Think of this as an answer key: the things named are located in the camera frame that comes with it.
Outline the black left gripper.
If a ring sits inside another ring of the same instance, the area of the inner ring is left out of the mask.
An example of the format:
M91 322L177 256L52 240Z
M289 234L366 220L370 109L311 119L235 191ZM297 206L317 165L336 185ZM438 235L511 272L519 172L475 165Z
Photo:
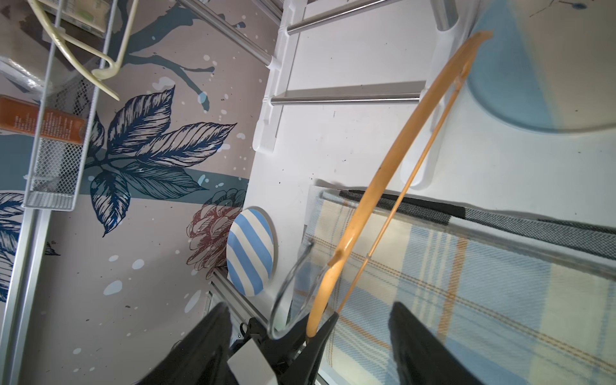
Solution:
M327 341L338 322L334 313L313 338L306 337L308 317L280 339L272 339L255 318L244 323L231 346L227 384L316 384Z

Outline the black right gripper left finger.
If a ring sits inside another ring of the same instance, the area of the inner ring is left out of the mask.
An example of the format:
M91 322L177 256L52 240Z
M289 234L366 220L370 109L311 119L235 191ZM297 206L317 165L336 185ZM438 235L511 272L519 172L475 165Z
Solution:
M218 303L139 383L237 383L227 364L231 335L229 308Z

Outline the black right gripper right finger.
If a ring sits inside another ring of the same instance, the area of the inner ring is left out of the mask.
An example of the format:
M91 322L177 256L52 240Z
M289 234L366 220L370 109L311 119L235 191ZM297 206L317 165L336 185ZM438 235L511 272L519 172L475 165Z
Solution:
M388 322L401 384L479 384L466 367L412 314L395 302Z

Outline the wooden clothes hanger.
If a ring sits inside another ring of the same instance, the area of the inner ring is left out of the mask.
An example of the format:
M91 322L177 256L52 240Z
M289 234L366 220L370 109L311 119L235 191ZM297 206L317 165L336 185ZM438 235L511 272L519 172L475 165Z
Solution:
M452 94L450 103L447 105L435 129L436 132L434 134L438 134L437 131L442 127L451 110L452 104L455 102L461 87L471 71L473 62L476 59L481 45L492 37L493 33L491 31L479 31L463 43L454 56L452 56L452 59L444 66L438 77L436 77L432 86L428 88L423 99L415 108L415 111L404 125L399 136L397 136L372 179L372 182L369 184L364 197L359 202L359 206L354 216L351 218L343 237L338 243L333 257L327 263L324 278L319 282L319 290L308 316L306 326L306 336L308 338L314 338L317 335L322 315L324 314L335 284L342 273L343 267L347 263L351 251L355 247L359 236L364 230L374 208L377 206L386 187L388 187L397 168L441 99L444 98L452 85L456 85L457 88Z

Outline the blue cream plaid scarf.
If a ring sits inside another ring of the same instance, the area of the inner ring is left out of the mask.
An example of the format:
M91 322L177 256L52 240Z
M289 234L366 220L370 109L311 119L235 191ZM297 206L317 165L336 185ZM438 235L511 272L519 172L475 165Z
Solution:
M328 303L337 375L398 383L388 320L400 302L484 383L614 383L615 259L398 207L381 198Z

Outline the black grey checkered scarf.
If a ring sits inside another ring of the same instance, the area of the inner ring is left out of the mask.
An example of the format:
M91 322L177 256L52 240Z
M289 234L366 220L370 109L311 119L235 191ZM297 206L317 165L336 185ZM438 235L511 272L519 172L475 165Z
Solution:
M614 261L615 229L555 219L523 218L505 213L404 197L397 212L447 226L452 218L470 221L510 234L589 253Z

